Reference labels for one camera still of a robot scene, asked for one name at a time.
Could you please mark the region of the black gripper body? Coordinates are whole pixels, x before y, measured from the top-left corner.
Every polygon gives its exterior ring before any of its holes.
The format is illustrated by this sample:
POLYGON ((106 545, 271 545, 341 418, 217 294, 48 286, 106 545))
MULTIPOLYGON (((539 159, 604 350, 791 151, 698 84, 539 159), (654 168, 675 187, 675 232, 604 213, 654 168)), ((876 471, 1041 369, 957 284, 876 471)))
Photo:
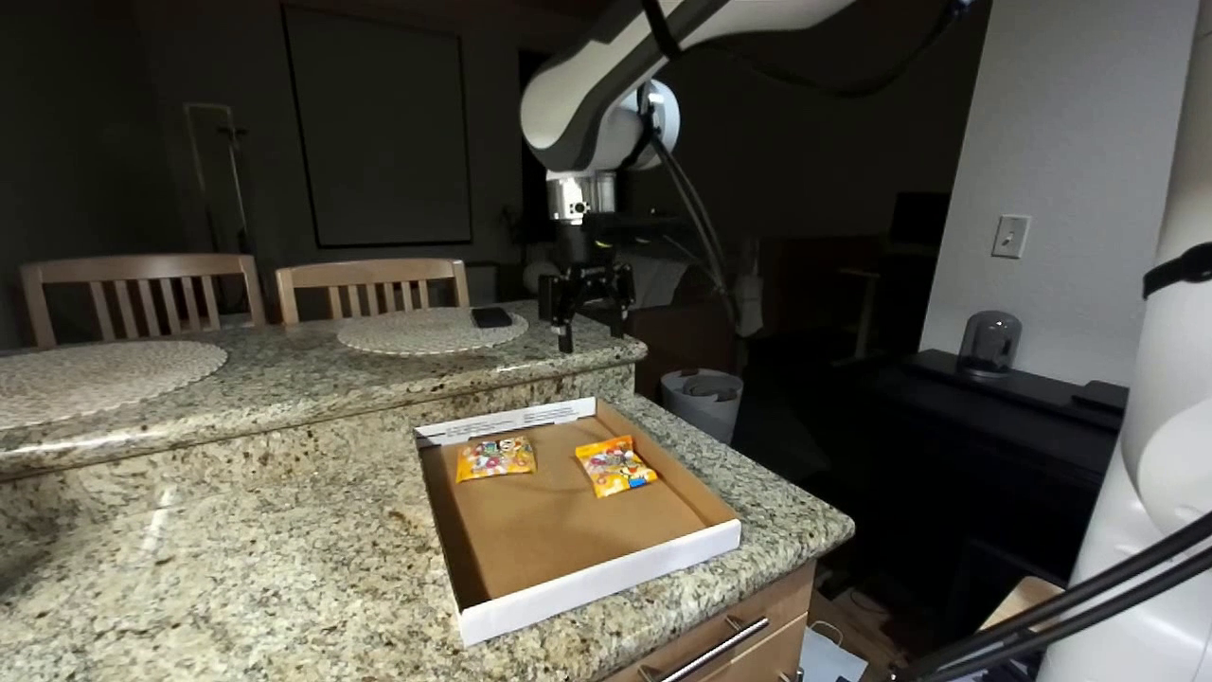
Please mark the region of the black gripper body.
POLYGON ((553 246, 553 273, 539 279, 539 318, 598 310, 611 324, 617 298, 633 308, 633 270, 594 246, 583 227, 564 227, 553 246))

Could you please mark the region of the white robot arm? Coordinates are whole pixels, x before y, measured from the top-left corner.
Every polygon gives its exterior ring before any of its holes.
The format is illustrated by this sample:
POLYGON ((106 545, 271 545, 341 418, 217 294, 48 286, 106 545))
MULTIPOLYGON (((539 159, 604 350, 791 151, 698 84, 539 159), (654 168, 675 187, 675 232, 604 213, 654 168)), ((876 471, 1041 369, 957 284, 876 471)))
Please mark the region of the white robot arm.
POLYGON ((560 227, 558 273, 539 279, 539 318, 564 352, 577 350, 573 318, 603 310, 621 337, 633 313, 633 270, 617 264, 603 227, 617 213, 621 172, 665 168, 702 237, 708 276, 727 323, 738 323, 721 232, 675 159, 680 136, 676 93, 657 72, 693 47, 805 31, 851 0, 617 0, 573 49, 541 65, 521 86, 520 134, 545 168, 550 217, 560 227))

